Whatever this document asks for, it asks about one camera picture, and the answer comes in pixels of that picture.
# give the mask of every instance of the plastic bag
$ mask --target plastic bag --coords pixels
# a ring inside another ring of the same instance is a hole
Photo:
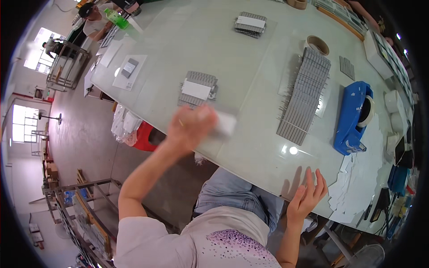
[[[137,142],[137,129],[143,122],[138,116],[134,115],[124,106],[116,106],[115,115],[113,116],[112,133],[119,143],[125,142],[133,146]]]

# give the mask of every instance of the green bottle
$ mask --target green bottle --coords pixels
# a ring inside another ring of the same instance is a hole
[[[121,30],[125,30],[130,24],[126,19],[124,19],[119,13],[112,9],[105,9],[104,13],[106,13],[106,17],[113,22],[116,26],[118,26]]]

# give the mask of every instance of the printed pattern on shirt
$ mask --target printed pattern on shirt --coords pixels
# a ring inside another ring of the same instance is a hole
[[[202,248],[202,254],[220,259],[243,258],[250,266],[278,267],[277,260],[263,245],[237,230],[216,231],[205,238],[211,244],[207,249]]]

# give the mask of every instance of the hand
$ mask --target hand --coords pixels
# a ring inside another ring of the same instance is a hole
[[[113,22],[108,21],[108,22],[104,25],[104,29],[108,30],[108,29],[110,29],[110,28],[112,27],[112,25],[113,25]]]
[[[314,186],[311,169],[305,172],[307,188],[301,185],[296,190],[295,196],[287,207],[287,227],[296,227],[301,230],[305,217],[316,207],[320,200],[328,192],[325,178],[316,169],[317,186]]]
[[[165,142],[178,157],[184,156],[200,144],[217,122],[215,110],[208,105],[195,110],[182,106],[170,122]]]
[[[380,32],[380,26],[378,25],[378,22],[375,19],[369,20],[371,25],[374,27],[374,30],[377,32]]]
[[[391,47],[393,47],[393,40],[392,40],[392,38],[390,38],[390,37],[385,37],[384,39],[386,39],[386,41],[389,43],[389,45],[390,45]]]

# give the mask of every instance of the window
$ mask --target window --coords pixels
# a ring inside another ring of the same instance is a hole
[[[40,47],[40,50],[34,50],[30,54],[30,59],[24,62],[24,66],[39,72],[49,73],[51,71],[52,63],[54,59],[48,56],[45,53],[45,48],[42,47],[42,44],[49,40],[49,38],[59,38],[65,39],[64,36],[54,33],[51,30],[46,28],[40,28],[39,33],[34,40],[37,45]]]
[[[12,115],[12,139],[14,142],[36,142],[36,135],[32,130],[37,130],[39,110],[20,105],[13,106]]]

